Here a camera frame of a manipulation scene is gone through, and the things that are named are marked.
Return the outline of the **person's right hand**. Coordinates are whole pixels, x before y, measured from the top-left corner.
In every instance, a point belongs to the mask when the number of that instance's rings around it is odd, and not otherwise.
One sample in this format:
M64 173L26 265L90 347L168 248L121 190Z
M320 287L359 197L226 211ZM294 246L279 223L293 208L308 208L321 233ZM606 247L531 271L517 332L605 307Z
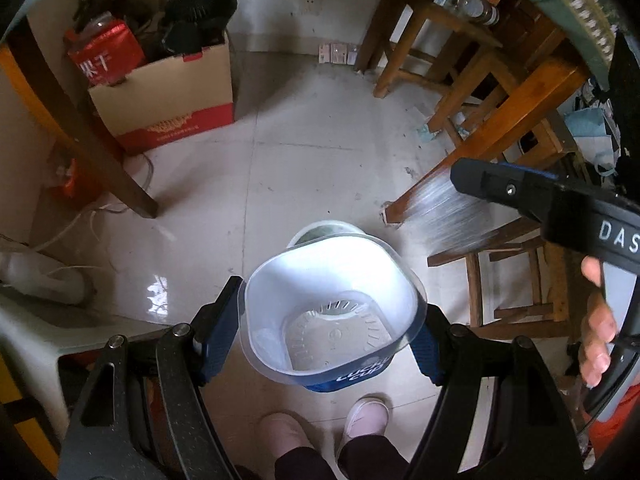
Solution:
M582 259L582 275L597 289L589 296L587 314L582 319L582 346L579 353L579 369L582 380L590 388L599 385L611 364L608 344L617 334L617 325L611 308L602 292L601 263L596 258Z

